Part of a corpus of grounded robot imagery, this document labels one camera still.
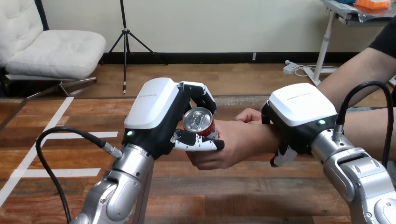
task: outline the white tape line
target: white tape line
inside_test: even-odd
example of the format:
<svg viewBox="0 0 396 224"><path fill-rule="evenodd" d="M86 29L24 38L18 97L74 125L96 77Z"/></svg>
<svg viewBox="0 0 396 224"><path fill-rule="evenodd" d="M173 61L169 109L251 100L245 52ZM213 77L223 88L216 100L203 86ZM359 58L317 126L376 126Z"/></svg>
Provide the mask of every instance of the white tape line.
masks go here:
<svg viewBox="0 0 396 224"><path fill-rule="evenodd" d="M92 169L53 169L56 177L87 177L97 176L100 168ZM50 177L45 169L28 169L21 177L40 178Z"/></svg>
<svg viewBox="0 0 396 224"><path fill-rule="evenodd" d="M73 97L68 97L64 100L62 105L59 107L58 111L54 114L52 119L49 121L49 123L45 127L44 131L46 131L52 127L55 127L57 125L60 118L63 116L64 112L67 110L67 108L69 107L69 105L73 101L73 99L74 99ZM44 138L42 140L42 145L45 143L45 141L46 141L46 138ZM25 171L28 169L28 167L32 163L33 159L36 157L37 152L36 152L35 146L36 146L36 144L34 144L30 148L28 154L25 156L25 158L19 164L18 168L13 171L13 173L11 174L11 176L8 179L8 181L6 182L6 184L0 190L0 207L6 201L6 199L10 195L11 191L15 188L18 181L21 179L21 176L24 175Z"/></svg>
<svg viewBox="0 0 396 224"><path fill-rule="evenodd" d="M98 138L116 138L118 132L89 132ZM82 139L83 137L76 133L52 133L47 139Z"/></svg>

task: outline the orange box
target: orange box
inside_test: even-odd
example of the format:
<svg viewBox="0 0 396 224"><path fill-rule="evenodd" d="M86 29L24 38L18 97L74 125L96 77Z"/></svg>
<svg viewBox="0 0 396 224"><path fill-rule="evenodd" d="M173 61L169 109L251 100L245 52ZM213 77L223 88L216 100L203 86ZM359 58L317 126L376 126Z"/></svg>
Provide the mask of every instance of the orange box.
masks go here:
<svg viewBox="0 0 396 224"><path fill-rule="evenodd" d="M357 6L362 6L370 9L389 8L392 4L391 0L356 0Z"/></svg>

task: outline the aluminum can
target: aluminum can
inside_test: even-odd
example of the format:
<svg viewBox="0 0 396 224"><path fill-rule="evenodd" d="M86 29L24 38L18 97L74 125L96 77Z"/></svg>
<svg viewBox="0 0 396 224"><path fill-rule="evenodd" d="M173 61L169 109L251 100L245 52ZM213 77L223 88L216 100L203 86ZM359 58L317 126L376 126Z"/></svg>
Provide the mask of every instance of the aluminum can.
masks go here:
<svg viewBox="0 0 396 224"><path fill-rule="evenodd" d="M186 131L197 133L210 139L219 138L212 113L203 107L189 110L183 116L183 127Z"/></svg>

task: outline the black cable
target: black cable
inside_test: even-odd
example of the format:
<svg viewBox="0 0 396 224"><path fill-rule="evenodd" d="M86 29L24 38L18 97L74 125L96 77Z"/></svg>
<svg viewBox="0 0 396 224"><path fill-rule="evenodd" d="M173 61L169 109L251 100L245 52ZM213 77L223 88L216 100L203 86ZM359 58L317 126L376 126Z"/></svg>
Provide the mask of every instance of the black cable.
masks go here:
<svg viewBox="0 0 396 224"><path fill-rule="evenodd" d="M41 142L42 140L45 138L45 136L54 133L54 132L61 132L61 131L67 131L67 132L73 132L76 134L81 135L82 137L84 137L85 139L88 139L89 141L91 141L92 143L96 144L98 147L103 148L106 144L106 141L92 135L89 134L88 132L84 132L84 131L80 131L76 128L72 128L72 127L53 127L50 128L48 130L46 130L45 132L41 133L41 135L37 138L36 141L36 150L37 150L37 156L40 159L42 166L45 168L45 170L47 171L47 173L49 174L49 176L51 177L52 181L54 182L55 186L57 187L57 190L59 192L59 196L61 197L61 201L62 201L62 205L64 208L64 212L66 214L66 219L67 219L67 223L71 222L71 216L70 216L70 212L69 212L69 206L67 205L67 201L66 201L66 197L64 195L64 192L62 190L62 187L57 179L57 177L54 175L54 173L52 172L50 166L48 165L47 161L45 160L42 151L41 151Z"/></svg>
<svg viewBox="0 0 396 224"><path fill-rule="evenodd" d="M392 101L392 95L390 93L390 90L388 87L379 81L369 81L362 83L355 88L353 88L348 95L345 97L344 102L342 102L341 107L339 109L339 113L336 119L336 124L337 125L344 125L345 123L345 115L347 113L348 109L348 104L351 98L360 90L369 87L369 86L379 86L386 97L386 104L388 108L388 127L386 130L386 138L385 138L385 145L384 145L384 150L382 154L382 164L384 167L388 165L388 160L389 160L389 152L390 152L390 141L392 139L392 132L393 132L393 101Z"/></svg>

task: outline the wrist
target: wrist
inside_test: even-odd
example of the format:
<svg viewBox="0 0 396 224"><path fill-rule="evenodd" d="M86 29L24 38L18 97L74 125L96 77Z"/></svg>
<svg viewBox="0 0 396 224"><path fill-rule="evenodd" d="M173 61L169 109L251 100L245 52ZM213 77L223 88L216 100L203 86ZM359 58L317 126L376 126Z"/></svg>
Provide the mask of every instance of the wrist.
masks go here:
<svg viewBox="0 0 396 224"><path fill-rule="evenodd" d="M251 147L254 154L275 153L282 138L273 130L272 125L257 124L253 126Z"/></svg>

